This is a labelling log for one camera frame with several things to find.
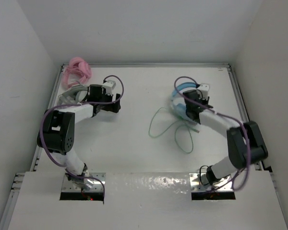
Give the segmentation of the blue headphones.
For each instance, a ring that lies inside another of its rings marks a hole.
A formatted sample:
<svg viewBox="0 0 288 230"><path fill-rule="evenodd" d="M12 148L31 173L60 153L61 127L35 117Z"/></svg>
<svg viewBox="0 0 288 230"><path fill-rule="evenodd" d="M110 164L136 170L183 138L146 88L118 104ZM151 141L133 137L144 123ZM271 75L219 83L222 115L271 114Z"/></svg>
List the blue headphones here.
<svg viewBox="0 0 288 230"><path fill-rule="evenodd" d="M178 85L177 89L179 92L181 92L182 90L187 89L187 88L197 88L197 87L198 86L197 86L196 82L185 82L185 83ZM186 105L182 104L182 103L175 103L175 100L179 97L180 96L178 95L178 92L176 90L174 90L172 92L170 100L169 100L169 104L171 106L171 109L173 110L173 112L176 114L177 117L196 125L197 122L191 120L186 115Z"/></svg>

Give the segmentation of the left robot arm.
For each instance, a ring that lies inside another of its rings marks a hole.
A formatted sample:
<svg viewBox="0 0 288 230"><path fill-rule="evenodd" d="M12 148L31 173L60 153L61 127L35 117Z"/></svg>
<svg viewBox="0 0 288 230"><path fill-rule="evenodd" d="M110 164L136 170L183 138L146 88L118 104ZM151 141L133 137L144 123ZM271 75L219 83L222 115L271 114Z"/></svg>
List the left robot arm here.
<svg viewBox="0 0 288 230"><path fill-rule="evenodd" d="M118 113L121 94L113 94L115 81L75 85L59 96L58 104L45 112L37 144L48 157L76 180L86 181L87 165L74 150L75 125L100 111Z"/></svg>

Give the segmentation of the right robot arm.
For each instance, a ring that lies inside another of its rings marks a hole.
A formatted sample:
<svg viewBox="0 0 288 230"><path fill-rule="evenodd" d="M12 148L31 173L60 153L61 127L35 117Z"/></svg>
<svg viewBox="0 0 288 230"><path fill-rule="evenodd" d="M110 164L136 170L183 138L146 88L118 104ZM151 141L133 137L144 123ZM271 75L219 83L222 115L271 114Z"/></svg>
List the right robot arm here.
<svg viewBox="0 0 288 230"><path fill-rule="evenodd" d="M243 123L231 116L217 113L208 104L209 98L199 90L188 90L183 94L186 115L196 123L211 128L227 140L228 156L208 166L204 184L213 185L235 171L248 170L250 165L268 157L259 126L254 121Z"/></svg>

